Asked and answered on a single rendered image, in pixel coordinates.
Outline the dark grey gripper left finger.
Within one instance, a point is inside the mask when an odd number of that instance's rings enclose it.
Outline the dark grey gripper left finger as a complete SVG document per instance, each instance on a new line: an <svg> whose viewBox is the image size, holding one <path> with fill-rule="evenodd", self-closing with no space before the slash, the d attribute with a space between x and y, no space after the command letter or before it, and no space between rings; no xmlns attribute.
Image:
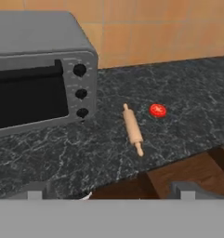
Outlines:
<svg viewBox="0 0 224 238"><path fill-rule="evenodd" d="M30 182L19 192L12 192L6 199L12 200L43 200L48 198L50 185L46 181Z"/></svg>

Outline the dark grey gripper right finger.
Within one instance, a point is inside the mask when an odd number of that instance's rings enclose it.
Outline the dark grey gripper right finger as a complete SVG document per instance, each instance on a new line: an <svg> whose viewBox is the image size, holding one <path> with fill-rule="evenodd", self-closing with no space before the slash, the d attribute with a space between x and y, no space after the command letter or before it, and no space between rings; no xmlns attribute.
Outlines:
<svg viewBox="0 0 224 238"><path fill-rule="evenodd" d="M192 181L173 181L170 184L169 199L209 200L224 199L224 195L209 192Z"/></svg>

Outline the brown wooden drawer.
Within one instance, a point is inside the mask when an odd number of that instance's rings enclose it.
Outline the brown wooden drawer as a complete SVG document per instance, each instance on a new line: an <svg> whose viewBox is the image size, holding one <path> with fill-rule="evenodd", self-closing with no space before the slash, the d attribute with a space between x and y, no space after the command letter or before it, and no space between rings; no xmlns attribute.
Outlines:
<svg viewBox="0 0 224 238"><path fill-rule="evenodd" d="M224 146L94 191L91 199L160 199L171 181L193 181L224 195Z"/></svg>

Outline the wooden rolling pin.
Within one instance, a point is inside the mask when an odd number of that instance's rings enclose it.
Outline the wooden rolling pin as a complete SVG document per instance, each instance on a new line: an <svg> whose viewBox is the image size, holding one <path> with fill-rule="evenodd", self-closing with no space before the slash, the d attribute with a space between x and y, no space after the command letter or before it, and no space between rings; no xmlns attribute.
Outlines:
<svg viewBox="0 0 224 238"><path fill-rule="evenodd" d="M126 103L124 104L123 117L130 143L136 148L138 155L143 156L144 151L141 146L143 137L141 135L136 116L134 112L128 108Z"/></svg>

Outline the red tomato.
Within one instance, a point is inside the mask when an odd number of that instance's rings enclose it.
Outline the red tomato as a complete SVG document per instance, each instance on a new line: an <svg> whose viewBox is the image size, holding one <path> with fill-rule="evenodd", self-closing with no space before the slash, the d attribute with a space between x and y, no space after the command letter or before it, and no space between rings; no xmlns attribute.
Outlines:
<svg viewBox="0 0 224 238"><path fill-rule="evenodd" d="M154 117L165 117L166 108L162 104L152 104L149 108L149 112Z"/></svg>

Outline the black toaster oven knob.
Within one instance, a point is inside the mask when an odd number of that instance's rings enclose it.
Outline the black toaster oven knob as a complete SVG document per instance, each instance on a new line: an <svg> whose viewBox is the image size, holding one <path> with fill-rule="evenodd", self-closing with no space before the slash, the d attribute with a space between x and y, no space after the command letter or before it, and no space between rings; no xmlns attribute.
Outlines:
<svg viewBox="0 0 224 238"><path fill-rule="evenodd" d="M81 108L76 112L78 117L85 118L88 115L88 109Z"/></svg>
<svg viewBox="0 0 224 238"><path fill-rule="evenodd" d="M78 89L75 93L78 99L84 99L87 96L87 91L85 89Z"/></svg>
<svg viewBox="0 0 224 238"><path fill-rule="evenodd" d="M72 71L76 76L83 77L86 73L86 66L82 63L76 64Z"/></svg>

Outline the black glass toaster oven door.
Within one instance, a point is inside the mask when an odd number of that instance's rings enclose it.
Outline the black glass toaster oven door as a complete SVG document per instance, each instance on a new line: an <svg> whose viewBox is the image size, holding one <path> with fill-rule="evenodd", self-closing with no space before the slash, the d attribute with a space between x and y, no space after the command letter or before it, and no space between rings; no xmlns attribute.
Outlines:
<svg viewBox="0 0 224 238"><path fill-rule="evenodd" d="M68 114L60 60L46 67L0 71L0 129Z"/></svg>

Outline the grey toaster oven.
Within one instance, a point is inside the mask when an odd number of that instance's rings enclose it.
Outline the grey toaster oven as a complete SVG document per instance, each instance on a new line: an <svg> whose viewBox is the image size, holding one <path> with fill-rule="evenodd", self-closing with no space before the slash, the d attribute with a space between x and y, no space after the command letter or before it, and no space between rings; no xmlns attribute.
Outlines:
<svg viewBox="0 0 224 238"><path fill-rule="evenodd" d="M48 126L67 125L92 117L97 109L98 53L76 18L68 11L0 10L0 71L46 67L60 60L69 114L22 126L0 129L0 137ZM86 66L83 77L73 67ZM87 96L75 93L85 89ZM76 112L88 109L85 118Z"/></svg>

